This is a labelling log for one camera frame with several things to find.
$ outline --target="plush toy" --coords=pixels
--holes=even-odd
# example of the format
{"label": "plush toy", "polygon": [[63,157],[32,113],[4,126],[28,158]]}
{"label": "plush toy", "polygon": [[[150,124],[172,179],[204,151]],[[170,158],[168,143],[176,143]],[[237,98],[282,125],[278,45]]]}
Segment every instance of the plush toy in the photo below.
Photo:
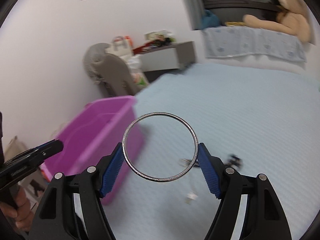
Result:
{"label": "plush toy", "polygon": [[263,21],[253,15],[245,15],[243,22],[252,28],[262,28],[276,32],[297,36],[301,42],[308,42],[311,38],[308,23],[308,7],[303,0],[279,0],[286,11],[280,12],[277,22]]}

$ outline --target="orange object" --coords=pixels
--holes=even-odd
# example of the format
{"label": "orange object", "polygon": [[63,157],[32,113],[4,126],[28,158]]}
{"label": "orange object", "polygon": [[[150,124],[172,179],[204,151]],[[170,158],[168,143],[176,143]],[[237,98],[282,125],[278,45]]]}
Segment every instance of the orange object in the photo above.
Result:
{"label": "orange object", "polygon": [[130,47],[133,48],[133,42],[132,42],[130,36],[125,36],[124,38],[125,38],[126,40],[128,40],[128,43],[129,43]]}

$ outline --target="purple container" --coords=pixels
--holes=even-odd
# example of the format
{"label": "purple container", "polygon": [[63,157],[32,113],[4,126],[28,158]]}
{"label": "purple container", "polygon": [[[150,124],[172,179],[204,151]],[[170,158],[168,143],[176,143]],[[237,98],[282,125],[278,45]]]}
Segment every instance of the purple container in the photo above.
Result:
{"label": "purple container", "polygon": [[[64,148],[44,161],[42,169],[48,178],[52,179],[57,172],[63,172],[66,176],[81,173],[87,167],[97,165],[103,156],[110,155],[135,119],[132,109],[135,101],[133,96],[106,98],[94,101],[85,108],[56,136],[63,142]],[[137,124],[127,140],[130,160],[136,159],[142,145],[143,136]],[[103,205],[112,201],[129,169],[124,162],[112,191],[101,200]]]}

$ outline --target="metal ring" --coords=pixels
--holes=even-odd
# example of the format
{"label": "metal ring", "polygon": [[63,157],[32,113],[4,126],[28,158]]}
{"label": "metal ring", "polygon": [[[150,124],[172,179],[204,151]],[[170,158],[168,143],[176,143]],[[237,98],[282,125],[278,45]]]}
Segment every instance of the metal ring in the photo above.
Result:
{"label": "metal ring", "polygon": [[[188,128],[188,130],[190,131],[192,137],[193,137],[193,141],[195,143],[195,153],[193,155],[193,159],[191,160],[190,164],[188,165],[188,167],[183,170],[181,173],[174,175],[172,177],[168,177],[168,178],[155,178],[155,177],[151,177],[148,176],[144,173],[142,173],[141,171],[139,171],[138,169],[136,169],[133,164],[131,163],[131,161],[128,158],[128,154],[127,154],[127,149],[126,149],[126,142],[127,142],[127,136],[129,134],[129,131],[133,128],[133,126],[137,123],[140,122],[141,120],[147,118],[147,117],[151,117],[151,116],[157,116],[157,115],[162,115],[162,116],[167,116],[170,118],[173,118],[179,122],[181,122],[185,127]],[[195,133],[195,131],[193,130],[193,128],[182,118],[174,115],[174,114],[169,114],[169,113],[164,113],[164,112],[153,112],[153,113],[149,113],[149,114],[144,114],[140,117],[138,117],[136,120],[134,120],[127,128],[127,130],[125,130],[124,135],[123,135],[123,139],[122,139],[122,149],[123,149],[123,155],[125,158],[125,161],[127,162],[127,164],[129,165],[129,167],[140,177],[147,179],[147,180],[151,180],[151,181],[155,181],[155,182],[169,182],[169,181],[174,181],[176,179],[181,178],[183,175],[186,175],[188,171],[191,170],[191,168],[193,167],[193,165],[195,165],[196,160],[198,158],[198,138],[197,135]]]}

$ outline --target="blue textured pad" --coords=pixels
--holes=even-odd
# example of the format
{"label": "blue textured pad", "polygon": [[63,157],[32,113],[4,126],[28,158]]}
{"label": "blue textured pad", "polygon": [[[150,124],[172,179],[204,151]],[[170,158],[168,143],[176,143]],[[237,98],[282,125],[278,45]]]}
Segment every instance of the blue textured pad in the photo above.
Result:
{"label": "blue textured pad", "polygon": [[202,170],[203,176],[205,178],[205,181],[207,182],[208,188],[210,192],[216,196],[216,198],[220,198],[220,178],[217,175],[215,169],[212,167],[209,158],[205,153],[205,150],[200,144],[198,145],[198,149],[198,162]]}
{"label": "blue textured pad", "polygon": [[122,151],[122,146],[119,147],[116,154],[113,156],[108,168],[102,177],[102,186],[100,193],[105,197],[108,194],[116,181],[118,173],[121,169],[122,163],[124,161],[124,155]]}

